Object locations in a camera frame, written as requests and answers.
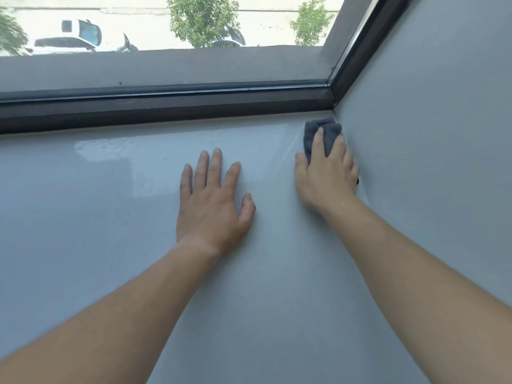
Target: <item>dark window frame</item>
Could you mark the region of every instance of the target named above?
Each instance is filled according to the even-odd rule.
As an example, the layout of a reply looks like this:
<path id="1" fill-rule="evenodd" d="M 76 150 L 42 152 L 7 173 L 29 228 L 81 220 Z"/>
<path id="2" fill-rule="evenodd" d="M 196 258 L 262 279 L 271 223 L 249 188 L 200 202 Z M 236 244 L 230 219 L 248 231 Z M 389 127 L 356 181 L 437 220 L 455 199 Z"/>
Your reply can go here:
<path id="1" fill-rule="evenodd" d="M 123 62 L 128 62 L 128 67 L 137 66 L 137 63 L 140 67 L 141 61 L 148 58 L 169 61 L 166 57 L 181 59 L 181 64 L 186 64 L 190 61 L 191 54 L 193 58 L 200 58 L 201 51 L 209 51 L 208 59 L 213 64 L 226 62 L 233 54 L 250 59 L 254 58 L 254 53 L 265 53 L 267 57 L 260 59 L 270 58 L 274 62 L 289 59 L 298 62 L 299 65 L 294 70 L 290 70 L 293 67 L 283 66 L 277 71 L 283 77 L 280 85 L 276 76 L 267 78 L 265 82 L 248 84 L 246 81 L 239 81 L 238 84 L 234 82 L 218 85 L 208 83 L 208 75 L 201 75 L 199 72 L 198 78 L 203 78 L 199 80 L 204 82 L 206 79 L 206 88 L 204 84 L 198 83 L 198 80 L 194 83 L 190 77 L 189 80 L 184 78 L 181 85 L 174 84 L 172 90 L 165 83 L 158 84 L 152 82 L 154 79 L 148 78 L 152 83 L 147 86 L 137 85 L 132 80 L 124 86 L 120 82 L 118 87 L 111 87 L 112 84 L 106 82 L 101 95 L 95 95 L 95 89 L 87 88 L 86 83 L 83 89 L 24 90 L 14 98 L 0 91 L 0 134 L 331 110 L 342 100 L 410 1 L 345 0 L 344 5 L 349 3 L 349 7 L 342 8 L 338 14 L 323 47 L 242 47 L 233 51 L 140 51 L 129 54 L 129 57 L 126 57 L 127 54 L 98 53 L 94 55 L 94 59 L 100 56 L 102 61 L 111 59 L 117 64 L 119 57 L 126 57 Z M 47 67 L 58 70 L 70 56 L 74 57 L 74 62 L 84 64 L 93 59 L 90 54 L 54 55 L 51 58 L 42 56 L 38 62 L 41 63 L 41 70 Z M 30 57 L 6 58 L 3 61 L 9 63 L 15 62 L 16 59 L 22 70 L 23 67 L 33 67 L 28 58 Z M 333 76 L 327 81 L 318 77 L 319 70 L 325 70 L 325 64 L 311 64 L 313 60 L 319 62 L 319 59 L 329 64 L 333 72 Z M 233 60 L 229 63 L 231 64 L 219 72 L 230 71 L 233 68 Z M 258 64 L 254 66 L 256 70 L 253 72 L 260 73 L 259 77 L 264 79 L 268 70 L 265 70 L 264 65 L 260 65 L 259 68 Z M 194 67 L 192 62 L 188 72 L 197 71 Z M 301 67 L 305 67 L 305 75 L 311 79 L 300 78 Z M 41 75 L 40 86 L 48 83 L 48 79 L 45 79 L 48 75 L 51 75 L 51 71 Z M 0 80 L 10 83 L 10 86 L 18 86 L 15 75 L 0 76 Z"/>

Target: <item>green tree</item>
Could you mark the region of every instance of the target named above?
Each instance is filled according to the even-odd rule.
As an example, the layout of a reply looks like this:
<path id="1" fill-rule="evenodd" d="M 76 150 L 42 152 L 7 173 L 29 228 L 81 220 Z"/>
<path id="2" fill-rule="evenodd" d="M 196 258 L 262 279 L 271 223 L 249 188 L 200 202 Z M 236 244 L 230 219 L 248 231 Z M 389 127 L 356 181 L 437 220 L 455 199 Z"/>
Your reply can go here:
<path id="1" fill-rule="evenodd" d="M 334 17 L 325 10 L 325 0 L 310 0 L 298 7 L 297 20 L 291 21 L 290 26 L 295 31 L 296 45 L 315 45 L 320 38 L 326 36 L 324 29 L 329 26 Z"/>
<path id="2" fill-rule="evenodd" d="M 167 0 L 170 30 L 194 47 L 210 47 L 238 23 L 238 2 L 231 0 Z"/>
<path id="3" fill-rule="evenodd" d="M 16 19 L 9 16 L 5 10 L 0 9 L 0 51 L 6 51 L 11 55 L 21 55 L 20 51 L 27 42 L 27 34 L 16 22 Z"/>

